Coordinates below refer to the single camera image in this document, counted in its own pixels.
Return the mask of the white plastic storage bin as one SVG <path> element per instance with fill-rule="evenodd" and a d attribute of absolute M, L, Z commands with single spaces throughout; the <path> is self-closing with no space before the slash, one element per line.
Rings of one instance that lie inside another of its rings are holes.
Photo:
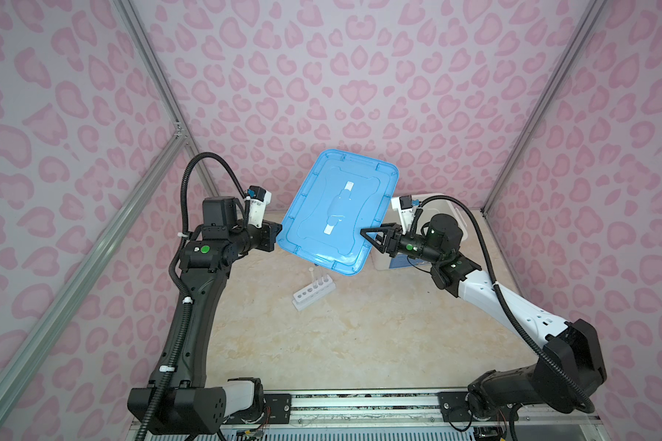
<path fill-rule="evenodd" d="M 456 206 L 454 203 L 447 200 L 437 200 L 428 204 L 422 211 L 421 215 L 417 216 L 416 211 L 419 208 L 421 202 L 427 198 L 438 196 L 438 193 L 428 193 L 428 194 L 415 194 L 412 195 L 412 204 L 413 204 L 413 215 L 414 219 L 417 219 L 417 231 L 416 235 L 426 235 L 428 233 L 428 223 L 431 221 L 431 218 L 437 214 L 448 214 L 456 220 L 461 232 L 461 244 L 465 243 L 469 239 L 468 223 L 463 216 L 463 210 Z M 411 227 L 411 222 L 408 220 L 407 215 L 401 215 L 399 211 L 395 210 L 393 204 L 386 211 L 384 218 L 384 223 L 398 223 L 400 226 L 404 225 L 408 228 Z M 420 259 L 409 259 L 408 257 L 402 257 L 398 254 L 396 257 L 390 257 L 389 255 L 382 255 L 376 248 L 371 248 L 371 262 L 376 270 L 390 270 L 397 268 L 410 268 L 412 264 L 416 266 L 425 266 L 426 262 Z"/>

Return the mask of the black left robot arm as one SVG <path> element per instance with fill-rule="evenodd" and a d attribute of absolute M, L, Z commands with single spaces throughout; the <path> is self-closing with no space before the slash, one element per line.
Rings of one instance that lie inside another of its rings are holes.
<path fill-rule="evenodd" d="M 127 408 L 140 423 L 136 439 L 149 435 L 221 435 L 230 417 L 252 423 L 268 417 L 258 378 L 206 384 L 206 356 L 218 303 L 233 264 L 252 250 L 273 251 L 281 224 L 249 222 L 235 198 L 207 198 L 203 222 L 184 232 L 168 273 L 178 289 L 167 341 L 145 387 L 133 388 Z"/>

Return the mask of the blue plastic bin lid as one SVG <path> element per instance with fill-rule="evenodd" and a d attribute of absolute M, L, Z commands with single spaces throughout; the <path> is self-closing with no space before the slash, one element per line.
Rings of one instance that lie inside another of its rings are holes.
<path fill-rule="evenodd" d="M 386 161 L 322 152 L 283 218 L 277 245 L 340 275 L 358 274 L 371 250 L 360 231 L 382 224 L 398 180 L 397 166 Z"/>

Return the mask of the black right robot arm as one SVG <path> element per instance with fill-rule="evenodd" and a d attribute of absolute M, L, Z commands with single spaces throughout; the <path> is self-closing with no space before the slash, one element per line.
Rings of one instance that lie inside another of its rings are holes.
<path fill-rule="evenodd" d="M 504 288 L 491 266 L 480 266 L 460 250 L 457 220 L 438 214 L 419 233 L 386 223 L 360 232 L 377 251 L 430 264 L 440 290 L 466 301 L 514 332 L 537 356 L 535 363 L 490 370 L 467 388 L 470 415 L 485 420 L 504 407 L 545 404 L 559 413 L 594 413 L 592 394 L 607 378 L 598 333 L 588 322 L 570 322 Z"/>

